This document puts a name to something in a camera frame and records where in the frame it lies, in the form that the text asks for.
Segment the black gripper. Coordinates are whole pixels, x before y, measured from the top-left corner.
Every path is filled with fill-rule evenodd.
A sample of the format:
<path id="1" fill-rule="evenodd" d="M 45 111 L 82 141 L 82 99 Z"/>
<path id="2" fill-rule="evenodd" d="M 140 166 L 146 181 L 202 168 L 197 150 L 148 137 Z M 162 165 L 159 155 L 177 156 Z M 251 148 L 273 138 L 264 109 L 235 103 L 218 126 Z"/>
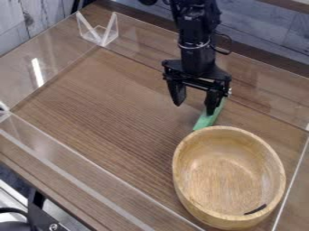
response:
<path id="1" fill-rule="evenodd" d="M 221 104 L 222 97 L 229 96 L 230 74 L 217 66 L 213 44 L 186 47 L 179 45 L 181 59 L 163 60 L 163 80 L 175 106 L 186 99 L 186 87 L 205 91 L 206 114 L 211 116 Z"/>

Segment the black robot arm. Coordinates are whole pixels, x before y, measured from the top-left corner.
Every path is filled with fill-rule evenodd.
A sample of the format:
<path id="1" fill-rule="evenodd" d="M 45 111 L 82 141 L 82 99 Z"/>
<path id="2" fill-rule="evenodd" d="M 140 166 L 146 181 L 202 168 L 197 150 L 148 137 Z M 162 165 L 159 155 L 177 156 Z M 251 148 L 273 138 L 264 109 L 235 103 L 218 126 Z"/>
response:
<path id="1" fill-rule="evenodd" d="M 163 80 L 177 106 L 183 103 L 186 88 L 206 92 L 205 109 L 211 116 L 230 94 L 231 75 L 217 66 L 217 27 L 221 11 L 217 0 L 163 0 L 178 28 L 179 60 L 163 60 Z"/>

